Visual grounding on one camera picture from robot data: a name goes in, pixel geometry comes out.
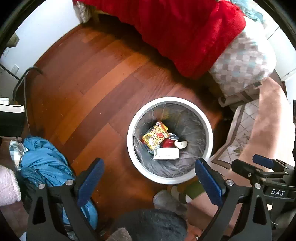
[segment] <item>blue cloth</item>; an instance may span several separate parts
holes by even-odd
[[[29,151],[24,154],[20,163],[20,174],[36,187],[41,183],[46,183],[49,187],[61,186],[67,180],[75,180],[66,158],[48,140],[28,137],[24,139],[23,144]],[[95,229],[98,214],[93,203],[89,200],[81,210]],[[65,210],[63,210],[63,221],[66,224],[70,223]]]
[[[242,12],[250,19],[255,22],[259,21],[263,24],[263,15],[260,12],[257,12],[251,4],[250,0],[227,0],[235,5],[237,5]]]

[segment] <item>wooden floor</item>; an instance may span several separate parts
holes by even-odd
[[[27,97],[32,134],[50,140],[77,175],[96,157],[105,161],[92,198],[100,219],[107,219],[152,208],[153,196],[165,189],[142,176],[128,155],[127,130],[143,105],[164,96],[193,102],[211,123],[215,150],[230,123],[202,84],[209,75],[184,78],[133,27],[111,16],[100,19],[96,27],[76,27],[39,59],[44,74],[28,76]]]

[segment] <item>red blanket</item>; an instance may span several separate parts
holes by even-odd
[[[221,0],[79,0],[131,24],[178,71],[199,78],[246,26],[241,10]]]

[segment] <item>white wall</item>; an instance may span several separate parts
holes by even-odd
[[[16,64],[20,68],[16,75],[21,77],[50,46],[80,23],[72,0],[46,0],[17,29],[20,41],[16,47],[7,48],[0,62],[9,70]]]
[[[293,109],[293,100],[296,100],[296,74],[285,80],[287,98],[291,109]]]
[[[278,28],[269,38],[276,54],[276,67],[282,81],[296,73],[296,50],[283,30]]]
[[[257,3],[254,1],[249,1],[249,4],[254,8],[254,10],[260,12],[263,14],[263,19],[266,25],[264,26],[264,33],[267,39],[270,38],[270,36],[277,30],[279,27],[278,24],[273,20],[273,18],[263,9],[261,8]]]

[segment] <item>gray fuzzy fabric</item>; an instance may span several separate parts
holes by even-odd
[[[132,241],[131,236],[125,228],[116,230],[107,241]]]
[[[160,209],[126,213],[113,224],[111,232],[119,228],[125,228],[133,241],[180,241],[187,235],[184,219],[174,212]]]

